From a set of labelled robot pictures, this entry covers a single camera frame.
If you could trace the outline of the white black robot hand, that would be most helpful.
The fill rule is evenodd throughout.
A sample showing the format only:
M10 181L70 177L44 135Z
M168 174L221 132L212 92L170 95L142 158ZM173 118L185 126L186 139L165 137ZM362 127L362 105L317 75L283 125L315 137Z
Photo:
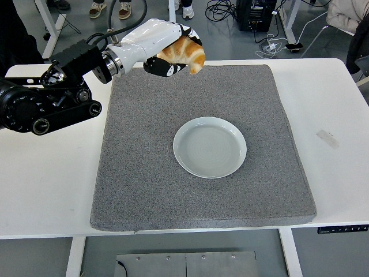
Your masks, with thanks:
M198 34L191 27L153 18L128 33L119 47L110 46L116 54L118 70L126 74L137 62L161 77L169 77L186 66L197 74L204 66L205 51Z

